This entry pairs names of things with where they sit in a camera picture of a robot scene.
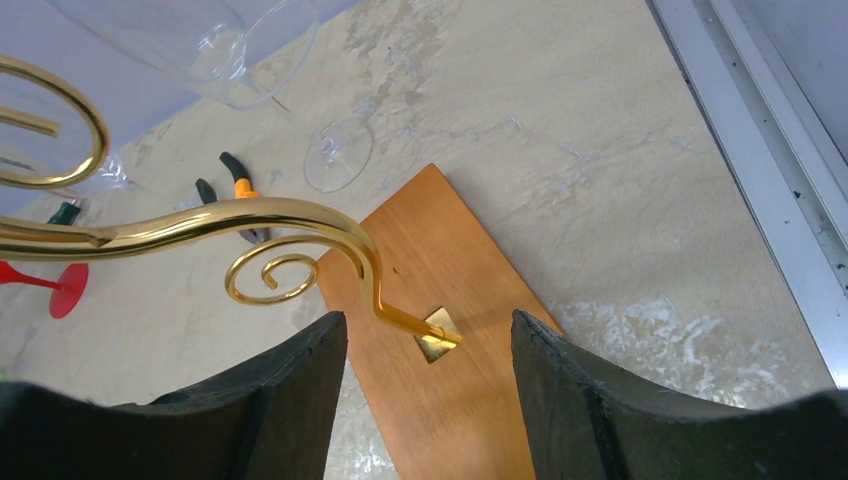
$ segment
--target gold curved rod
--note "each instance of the gold curved rod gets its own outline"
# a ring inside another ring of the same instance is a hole
[[[79,228],[0,217],[0,259],[44,262],[94,261],[124,258],[192,243],[246,228],[289,227],[321,235],[293,235],[272,239],[242,254],[225,276],[228,293],[246,304],[270,304],[293,298],[312,286],[315,260],[299,254],[277,257],[262,269],[266,285],[276,288],[272,271],[299,261],[312,268],[310,278],[292,292],[267,299],[248,297],[235,288],[235,276],[244,264],[270,248],[297,243],[319,243],[336,248],[353,262],[362,299],[378,319],[431,343],[454,347],[460,335],[423,322],[382,301],[382,264],[377,247],[353,219],[316,203],[289,198],[250,198],[217,202],[185,212],[129,225]]]
[[[0,55],[0,73],[10,74],[32,82],[58,95],[85,120],[92,136],[89,157],[78,167],[59,175],[46,177],[21,175],[0,170],[0,185],[34,190],[64,188],[85,180],[103,166],[103,162],[109,154],[109,132],[106,129],[103,116],[79,90],[46,70],[3,55]],[[52,137],[59,134],[58,123],[2,105],[0,105],[0,123],[25,128]]]

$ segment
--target marble surface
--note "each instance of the marble surface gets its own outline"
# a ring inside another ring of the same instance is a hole
[[[833,386],[643,2],[363,0],[319,29],[279,98],[316,129],[367,120],[375,148],[353,184],[311,190],[308,139],[271,107],[199,101],[123,151],[142,187],[93,199],[81,223],[169,213],[198,176],[228,198],[223,150],[264,195],[356,219],[434,162],[579,345],[749,408]],[[270,348],[325,306],[317,290],[273,307],[231,301],[223,273],[247,247],[232,234],[92,264],[62,321],[47,315],[49,293],[4,286],[0,366],[96,402],[144,403]],[[245,290],[262,291],[257,272],[240,277]],[[290,273],[283,287],[304,274]],[[394,476],[348,369],[327,478]]]

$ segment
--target glass stem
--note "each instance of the glass stem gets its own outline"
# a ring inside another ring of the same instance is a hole
[[[51,282],[49,280],[43,280],[41,278],[31,277],[29,275],[21,274],[18,277],[18,282],[25,283],[27,285],[33,285],[36,287],[45,287],[52,288],[53,290],[62,290],[62,284],[58,282]]]
[[[309,140],[312,144],[320,149],[324,153],[332,153],[333,150],[336,149],[337,143],[330,137],[326,137],[321,134],[321,132],[310,133],[310,130],[303,124],[300,118],[294,114],[291,110],[288,109],[285,105],[283,105],[279,100],[274,98],[272,95],[268,99],[271,104],[274,106],[277,112],[280,112],[286,119],[291,122],[298,130],[300,130],[304,135],[309,137]]]

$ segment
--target gold spiral curl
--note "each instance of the gold spiral curl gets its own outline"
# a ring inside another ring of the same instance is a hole
[[[230,268],[227,269],[227,273],[224,275],[224,288],[226,288],[227,293],[232,297],[235,301],[244,303],[247,305],[273,305],[275,303],[282,303],[287,300],[291,300],[295,297],[300,296],[305,291],[309,290],[315,282],[318,281],[319,275],[319,267],[318,262],[308,256],[300,253],[287,253],[284,255],[280,255],[278,257],[274,257],[265,263],[260,271],[260,275],[262,277],[262,281],[265,282],[265,286],[270,288],[271,290],[276,290],[279,288],[279,284],[277,280],[274,279],[273,271],[277,267],[288,263],[298,263],[301,265],[305,265],[309,268],[309,276],[306,280],[303,281],[299,286],[279,295],[275,295],[272,297],[253,297],[249,295],[245,295],[236,287],[236,277],[238,273],[241,271],[242,267],[244,267],[247,263],[249,263],[252,259],[256,258],[257,255],[260,255],[268,250],[284,247],[288,245],[299,245],[304,243],[313,243],[324,245],[330,248],[335,248],[341,250],[345,255],[354,262],[354,264],[359,262],[359,259],[353,252],[350,252],[347,247],[344,246],[341,242],[337,242],[328,237],[322,237],[320,235],[286,235],[284,237],[278,237],[267,242],[263,242],[247,252],[243,253],[239,258],[237,258]]]

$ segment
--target wooden board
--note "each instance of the wooden board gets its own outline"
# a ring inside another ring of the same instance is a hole
[[[512,311],[550,315],[436,168],[428,165],[362,225],[383,259],[383,298],[426,318],[450,313],[463,342],[428,364],[414,338],[365,313],[347,258],[319,261],[330,310],[402,478],[535,478],[512,370]]]

